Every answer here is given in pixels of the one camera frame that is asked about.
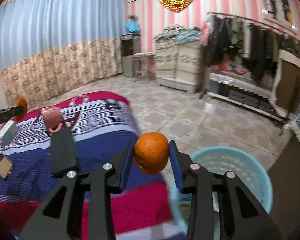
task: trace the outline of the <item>plastic basket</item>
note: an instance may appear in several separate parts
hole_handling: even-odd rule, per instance
[[[215,146],[193,153],[191,159],[213,173],[225,174],[226,171],[234,171],[270,214],[273,201],[271,180],[266,170],[254,157],[236,148]],[[191,194],[181,195],[175,182],[172,181],[169,199],[172,216],[181,232],[186,235],[188,225],[181,216],[179,203],[183,200],[190,201]]]

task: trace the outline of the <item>framed painting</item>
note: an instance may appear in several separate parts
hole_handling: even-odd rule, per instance
[[[295,10],[292,0],[264,0],[262,12],[265,19],[297,33],[298,27],[295,22]]]

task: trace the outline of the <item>pink mug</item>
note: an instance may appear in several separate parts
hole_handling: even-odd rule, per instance
[[[64,120],[60,113],[60,107],[45,107],[41,109],[41,113],[49,133],[55,133],[61,130]]]

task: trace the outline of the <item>orange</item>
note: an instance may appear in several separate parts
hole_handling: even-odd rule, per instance
[[[21,114],[18,114],[16,116],[12,117],[11,119],[13,121],[19,122],[19,121],[21,121],[25,117],[25,115],[28,112],[28,103],[27,103],[27,100],[24,97],[22,97],[22,96],[18,97],[18,101],[17,101],[16,106],[21,106],[23,108],[23,112]]]
[[[147,175],[162,171],[168,163],[169,143],[158,132],[141,135],[134,147],[134,161],[138,168]]]

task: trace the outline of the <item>curtain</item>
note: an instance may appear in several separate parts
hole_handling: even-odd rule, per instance
[[[4,0],[0,78],[9,105],[29,107],[122,72],[125,0]]]

